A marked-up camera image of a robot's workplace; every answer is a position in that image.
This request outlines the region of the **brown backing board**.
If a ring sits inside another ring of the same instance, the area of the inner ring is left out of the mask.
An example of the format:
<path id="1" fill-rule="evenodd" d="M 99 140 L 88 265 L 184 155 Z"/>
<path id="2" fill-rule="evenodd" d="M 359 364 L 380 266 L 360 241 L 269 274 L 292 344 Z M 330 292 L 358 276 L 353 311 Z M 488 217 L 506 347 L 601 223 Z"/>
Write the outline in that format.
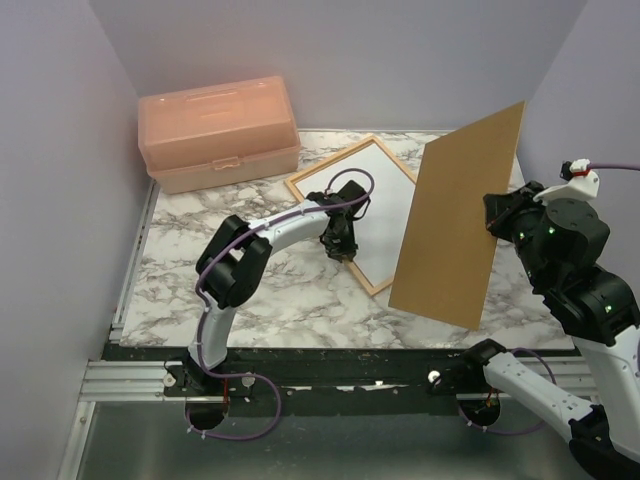
<path id="1" fill-rule="evenodd" d="M 496 251 L 483 198 L 508 189 L 525 108 L 516 103 L 426 144 L 390 307 L 478 329 Z"/>

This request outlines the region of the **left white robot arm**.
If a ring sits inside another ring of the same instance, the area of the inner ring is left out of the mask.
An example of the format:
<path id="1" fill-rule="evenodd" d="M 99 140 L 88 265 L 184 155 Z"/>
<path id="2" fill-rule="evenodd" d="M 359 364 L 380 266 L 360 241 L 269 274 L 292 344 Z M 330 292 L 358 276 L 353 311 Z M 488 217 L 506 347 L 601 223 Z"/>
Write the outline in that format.
<path id="1" fill-rule="evenodd" d="M 204 302 L 193 343 L 187 382 L 201 395 L 214 393 L 225 375 L 218 367 L 238 307 L 256 292 L 270 258 L 301 241 L 316 238 L 328 258 L 351 261 L 358 245 L 354 223 L 370 204 L 373 190 L 354 180 L 339 191 L 312 192 L 293 208 L 247 222 L 237 215 L 220 225 L 196 262 L 196 295 Z"/>

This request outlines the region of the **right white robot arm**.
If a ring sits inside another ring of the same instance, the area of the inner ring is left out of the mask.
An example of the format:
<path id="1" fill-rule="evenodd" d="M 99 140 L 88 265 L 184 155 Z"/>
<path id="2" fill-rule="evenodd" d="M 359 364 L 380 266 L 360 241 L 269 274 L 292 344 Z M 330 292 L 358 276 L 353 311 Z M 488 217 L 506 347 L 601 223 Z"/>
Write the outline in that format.
<path id="1" fill-rule="evenodd" d="M 639 476 L 639 306 L 631 287 L 597 263 L 610 235 L 585 200 L 541 197 L 530 182 L 484 196 L 488 232 L 511 242 L 536 295 L 589 368 L 596 404 L 524 366 L 493 340 L 462 355 L 469 390 L 494 387 L 526 406 L 567 443 L 595 479 Z"/>

